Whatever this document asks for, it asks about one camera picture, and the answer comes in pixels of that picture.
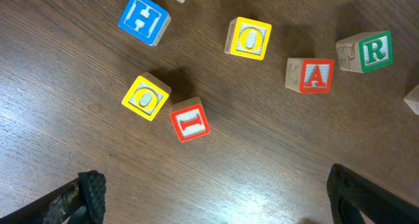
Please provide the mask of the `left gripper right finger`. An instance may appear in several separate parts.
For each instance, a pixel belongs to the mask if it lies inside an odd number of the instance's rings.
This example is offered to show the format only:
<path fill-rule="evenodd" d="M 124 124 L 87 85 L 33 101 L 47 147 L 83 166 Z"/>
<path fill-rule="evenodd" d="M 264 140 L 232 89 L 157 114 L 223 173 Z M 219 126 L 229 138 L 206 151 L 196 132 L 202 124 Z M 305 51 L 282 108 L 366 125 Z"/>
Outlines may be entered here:
<path fill-rule="evenodd" d="M 417 206 L 341 164 L 331 167 L 327 194 L 335 224 L 364 223 L 364 215 L 373 223 L 418 224 Z"/>

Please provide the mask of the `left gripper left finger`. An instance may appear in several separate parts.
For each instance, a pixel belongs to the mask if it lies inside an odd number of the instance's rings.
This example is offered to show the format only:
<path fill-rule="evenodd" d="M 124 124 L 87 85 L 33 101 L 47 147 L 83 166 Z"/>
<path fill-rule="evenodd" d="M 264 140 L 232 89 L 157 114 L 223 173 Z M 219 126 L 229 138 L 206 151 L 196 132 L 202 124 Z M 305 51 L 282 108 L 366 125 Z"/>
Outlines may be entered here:
<path fill-rule="evenodd" d="M 94 223 L 105 215 L 106 178 L 96 170 L 1 218 L 2 223 Z"/>

